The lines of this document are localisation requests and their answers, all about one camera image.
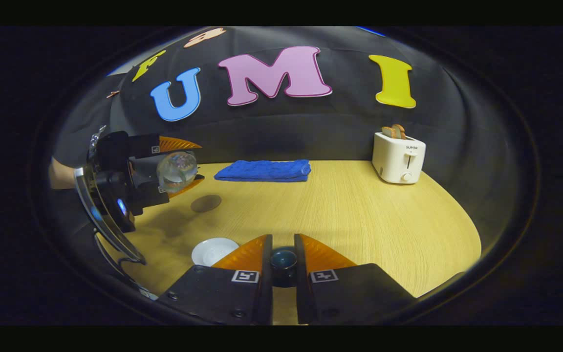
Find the white saucer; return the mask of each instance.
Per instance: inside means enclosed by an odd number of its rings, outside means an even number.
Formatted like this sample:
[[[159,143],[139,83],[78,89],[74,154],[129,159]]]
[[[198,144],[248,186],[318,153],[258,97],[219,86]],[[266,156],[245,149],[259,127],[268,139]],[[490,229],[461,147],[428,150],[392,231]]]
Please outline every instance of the white saucer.
[[[237,248],[238,244],[230,239],[206,239],[196,245],[191,258],[195,265],[212,266]]]

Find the toaster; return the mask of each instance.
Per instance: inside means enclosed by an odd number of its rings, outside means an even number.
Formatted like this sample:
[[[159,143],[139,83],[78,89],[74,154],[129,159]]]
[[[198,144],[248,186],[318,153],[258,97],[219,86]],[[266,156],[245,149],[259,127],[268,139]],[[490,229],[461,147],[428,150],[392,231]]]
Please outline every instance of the toaster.
[[[416,183],[425,160],[425,143],[405,136],[391,138],[375,133],[373,167],[379,177],[389,183]]]

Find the wooden table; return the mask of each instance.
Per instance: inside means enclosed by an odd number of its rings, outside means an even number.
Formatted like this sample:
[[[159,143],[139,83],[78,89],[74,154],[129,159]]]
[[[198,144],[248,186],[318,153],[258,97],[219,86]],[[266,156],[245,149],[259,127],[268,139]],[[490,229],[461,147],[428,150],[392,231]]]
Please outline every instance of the wooden table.
[[[229,238],[242,245],[273,234],[273,249],[293,245],[295,233],[325,243],[357,264],[376,263],[403,288],[422,296],[480,257],[475,225],[427,174],[414,185],[382,181],[369,161],[311,161],[307,182],[228,182],[214,175],[230,163],[200,165],[206,179],[168,204],[144,209],[127,238],[147,265],[126,272],[162,294],[192,265],[197,243]],[[218,195],[222,202],[196,213],[191,203]],[[100,236],[110,255],[122,258]],[[295,289],[273,291],[273,321],[295,325]]]

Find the folded towel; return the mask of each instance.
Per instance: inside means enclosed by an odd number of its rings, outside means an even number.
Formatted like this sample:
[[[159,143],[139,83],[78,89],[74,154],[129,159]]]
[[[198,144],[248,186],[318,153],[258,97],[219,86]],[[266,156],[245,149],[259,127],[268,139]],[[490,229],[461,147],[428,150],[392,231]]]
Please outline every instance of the folded towel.
[[[220,170],[214,178],[223,181],[298,182],[307,181],[310,171],[308,160],[294,162],[239,160]]]

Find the pink letter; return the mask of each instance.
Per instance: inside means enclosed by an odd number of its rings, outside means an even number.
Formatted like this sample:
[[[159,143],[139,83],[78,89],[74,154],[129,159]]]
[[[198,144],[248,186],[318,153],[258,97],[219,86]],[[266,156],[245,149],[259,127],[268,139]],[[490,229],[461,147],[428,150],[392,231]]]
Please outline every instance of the pink letter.
[[[249,90],[247,80],[269,98],[275,98],[286,74],[288,74],[288,87],[284,93],[288,96],[305,98],[331,94],[331,87],[323,82],[319,71],[317,64],[319,52],[320,50],[313,46],[287,47],[277,56],[272,66],[248,54],[233,56],[219,62],[219,67],[227,69],[232,87],[232,96],[227,103],[237,107],[253,103],[258,99],[258,95]]]

